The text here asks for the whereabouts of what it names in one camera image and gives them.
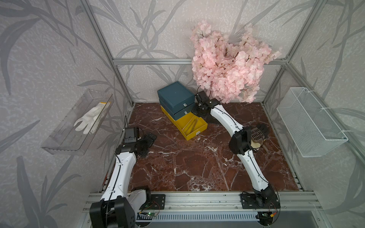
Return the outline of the yellow bottom drawer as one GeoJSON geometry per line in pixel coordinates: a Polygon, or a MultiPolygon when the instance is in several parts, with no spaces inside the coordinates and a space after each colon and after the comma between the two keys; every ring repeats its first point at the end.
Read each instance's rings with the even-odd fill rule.
{"type": "Polygon", "coordinates": [[[188,113],[185,116],[181,117],[178,120],[174,120],[170,114],[162,107],[161,110],[162,112],[168,117],[168,119],[177,127],[177,129],[180,131],[180,133],[183,135],[183,137],[189,141],[192,138],[196,137],[197,135],[199,135],[200,133],[202,133],[203,131],[205,131],[208,127],[208,124],[201,118],[201,117],[197,117],[195,116],[193,113],[188,113]],[[186,135],[185,132],[188,128],[188,126],[191,124],[192,120],[198,118],[198,122],[195,126],[194,131],[189,134],[186,135]]]}

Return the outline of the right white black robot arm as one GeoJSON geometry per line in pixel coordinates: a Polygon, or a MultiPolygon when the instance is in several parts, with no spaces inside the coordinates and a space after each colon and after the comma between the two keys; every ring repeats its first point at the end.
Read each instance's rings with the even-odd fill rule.
{"type": "Polygon", "coordinates": [[[251,128],[236,121],[217,99],[209,99],[204,91],[198,92],[195,98],[197,103],[193,108],[193,113],[207,121],[220,123],[227,130],[231,136],[229,148],[233,154],[238,156],[250,177],[254,193],[244,193],[241,198],[251,197],[259,208],[274,206],[275,203],[280,205],[277,192],[264,177],[254,158],[254,152],[257,149],[252,147],[251,128]]]}

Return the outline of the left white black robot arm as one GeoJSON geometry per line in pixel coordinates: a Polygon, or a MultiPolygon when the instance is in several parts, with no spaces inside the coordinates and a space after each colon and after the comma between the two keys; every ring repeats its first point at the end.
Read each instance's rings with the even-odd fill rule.
{"type": "Polygon", "coordinates": [[[93,228],[134,228],[141,206],[152,201],[147,186],[128,193],[132,170],[138,157],[146,157],[157,136],[142,137],[138,127],[125,129],[125,137],[115,150],[116,163],[101,200],[92,203],[89,215],[93,228]]]}

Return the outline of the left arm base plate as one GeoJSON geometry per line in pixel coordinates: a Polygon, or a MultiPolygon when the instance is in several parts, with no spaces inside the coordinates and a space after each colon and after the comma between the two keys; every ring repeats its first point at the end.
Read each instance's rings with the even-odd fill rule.
{"type": "Polygon", "coordinates": [[[147,210],[164,210],[166,202],[165,194],[152,194],[151,202],[148,204],[147,210]]]}

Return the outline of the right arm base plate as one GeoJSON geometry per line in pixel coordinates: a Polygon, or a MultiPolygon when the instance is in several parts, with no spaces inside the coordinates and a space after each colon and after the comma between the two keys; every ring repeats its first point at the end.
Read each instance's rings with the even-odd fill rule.
{"type": "Polygon", "coordinates": [[[280,200],[277,194],[271,199],[261,199],[259,195],[254,193],[242,192],[240,194],[240,202],[243,209],[251,210],[279,210],[281,209],[280,200]]]}

